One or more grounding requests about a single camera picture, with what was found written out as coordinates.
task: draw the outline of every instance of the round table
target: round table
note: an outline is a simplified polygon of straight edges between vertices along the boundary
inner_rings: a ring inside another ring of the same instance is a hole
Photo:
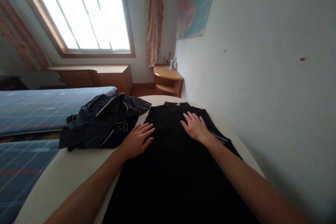
[[[178,97],[143,96],[141,98],[150,102],[152,106],[163,105],[165,102],[188,102],[191,106],[203,109],[203,107],[195,103]],[[140,116],[138,124],[142,124],[147,115],[148,112]],[[257,162],[238,136],[213,114],[209,113],[209,116],[218,130],[224,136],[231,139],[232,144],[243,160],[260,175],[265,177]],[[64,200],[88,179],[115,150],[116,149],[75,149],[72,152],[68,152],[66,148],[60,150],[36,182],[17,216],[15,223],[44,223]],[[102,222],[118,178],[119,174],[109,189],[94,223]]]

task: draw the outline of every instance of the corner shelf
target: corner shelf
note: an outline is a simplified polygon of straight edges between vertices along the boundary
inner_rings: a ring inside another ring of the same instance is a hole
[[[159,85],[159,84],[156,84],[156,86],[158,89],[165,91],[167,93],[177,94],[177,91],[173,86],[166,86],[166,85]]]
[[[153,67],[155,76],[155,94],[179,97],[183,77],[176,70],[169,70],[165,65]]]

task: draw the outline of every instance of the white wall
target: white wall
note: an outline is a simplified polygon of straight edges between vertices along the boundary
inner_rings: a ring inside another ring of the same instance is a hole
[[[34,35],[41,48],[53,65],[64,64],[130,64],[134,83],[154,82],[152,68],[146,63],[146,22],[145,22],[145,0],[128,0],[131,27],[136,58],[99,58],[99,59],[63,59],[61,58],[51,41],[47,37],[38,20],[32,13],[25,0],[11,0],[28,30]],[[176,0],[166,0],[165,18],[163,19],[162,31],[162,53],[175,50],[175,14]],[[55,83],[47,76],[44,78],[45,85],[61,85]]]
[[[48,83],[56,83],[58,76],[51,71],[28,71],[17,51],[0,36],[0,75],[21,75],[21,81],[30,89],[36,89]]]
[[[204,36],[176,42],[182,97],[318,223],[336,221],[335,52],[336,0],[213,0]]]

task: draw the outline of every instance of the floral curtain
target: floral curtain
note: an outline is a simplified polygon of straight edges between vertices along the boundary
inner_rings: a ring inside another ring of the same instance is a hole
[[[147,66],[153,67],[161,51],[163,0],[146,0]]]
[[[0,34],[17,50],[29,70],[43,70],[48,60],[8,0],[0,0]]]

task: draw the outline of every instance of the finger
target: finger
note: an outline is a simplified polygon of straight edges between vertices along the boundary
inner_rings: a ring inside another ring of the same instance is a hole
[[[155,128],[150,129],[149,131],[146,131],[144,134],[142,134],[145,138],[148,137],[150,134],[154,132]]]
[[[205,125],[205,122],[204,122],[203,118],[199,117],[199,119],[201,120],[201,123],[203,123]]]
[[[194,115],[193,115],[192,113],[190,113],[189,111],[188,111],[188,115],[190,116],[190,118],[191,118],[192,120],[196,120],[196,118],[194,117]]]
[[[201,120],[199,119],[199,117],[198,117],[195,113],[193,113],[193,116],[195,117],[195,119],[196,119],[197,121],[201,121]]]
[[[189,123],[191,122],[190,117],[189,117],[186,113],[183,113],[183,115],[184,115],[184,117],[185,117],[185,119],[187,120],[187,123],[188,123],[188,125],[189,125]]]
[[[143,133],[145,133],[147,130],[149,130],[149,129],[152,128],[152,127],[153,127],[153,124],[149,124],[148,126],[142,128],[139,132],[140,132],[141,134],[143,134]]]
[[[151,144],[153,139],[154,139],[153,137],[148,138],[147,141],[142,145],[142,149],[143,150],[147,149],[147,147]]]
[[[149,122],[145,123],[145,124],[142,124],[140,125],[140,127],[138,127],[137,131],[140,131],[142,130],[144,127],[146,127],[147,125],[149,124]]]
[[[184,121],[181,121],[181,124],[185,130],[189,129],[188,125]]]
[[[140,126],[141,126],[141,124],[138,124],[137,126],[135,126],[135,127],[132,129],[132,131],[136,131],[137,128],[139,128]]]

